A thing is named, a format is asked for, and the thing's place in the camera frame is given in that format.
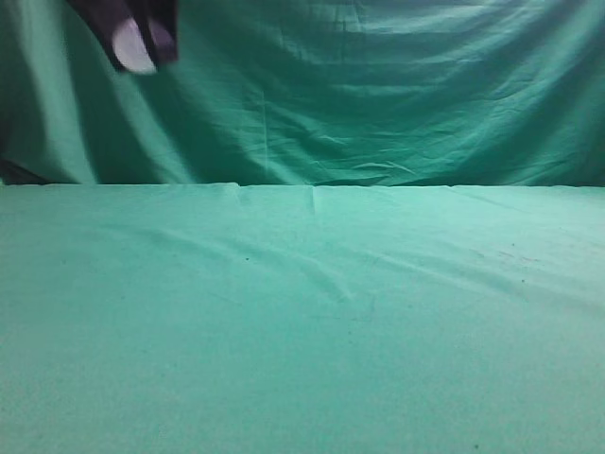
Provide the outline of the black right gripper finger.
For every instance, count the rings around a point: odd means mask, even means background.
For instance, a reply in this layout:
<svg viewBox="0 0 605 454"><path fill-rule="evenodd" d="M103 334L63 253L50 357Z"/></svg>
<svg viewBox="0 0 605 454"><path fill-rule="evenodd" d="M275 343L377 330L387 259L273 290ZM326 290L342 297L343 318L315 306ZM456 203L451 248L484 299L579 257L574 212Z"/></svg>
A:
<svg viewBox="0 0 605 454"><path fill-rule="evenodd" d="M168 64L178 58L177 0L136 2L136 24L153 64Z"/></svg>

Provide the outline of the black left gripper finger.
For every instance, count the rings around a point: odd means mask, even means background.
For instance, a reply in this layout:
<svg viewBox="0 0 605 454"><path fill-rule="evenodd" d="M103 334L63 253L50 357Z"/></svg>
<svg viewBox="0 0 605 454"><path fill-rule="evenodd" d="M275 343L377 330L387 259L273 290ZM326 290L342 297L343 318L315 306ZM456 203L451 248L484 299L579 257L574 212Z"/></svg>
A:
<svg viewBox="0 0 605 454"><path fill-rule="evenodd" d="M112 35L125 20L136 22L136 2L129 0L70 0L67 4L84 21L103 48L113 67L119 72L125 68L112 50Z"/></svg>

